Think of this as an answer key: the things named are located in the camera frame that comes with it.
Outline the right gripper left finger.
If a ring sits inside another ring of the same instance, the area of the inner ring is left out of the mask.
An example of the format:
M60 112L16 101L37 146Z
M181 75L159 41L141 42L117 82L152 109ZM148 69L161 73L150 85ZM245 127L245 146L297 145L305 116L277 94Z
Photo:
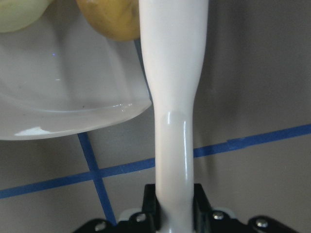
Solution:
M113 225L106 219L96 218L80 226L74 233L156 233L160 229L160 207L156 197L156 186L147 184L141 211L128 220Z

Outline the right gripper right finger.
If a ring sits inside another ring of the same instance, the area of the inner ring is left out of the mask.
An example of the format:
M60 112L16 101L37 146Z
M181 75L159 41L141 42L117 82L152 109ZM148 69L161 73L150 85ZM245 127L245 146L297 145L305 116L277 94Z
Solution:
M201 184L194 184L194 230L196 233L295 233L293 228L263 215L242 223L220 208L213 208Z

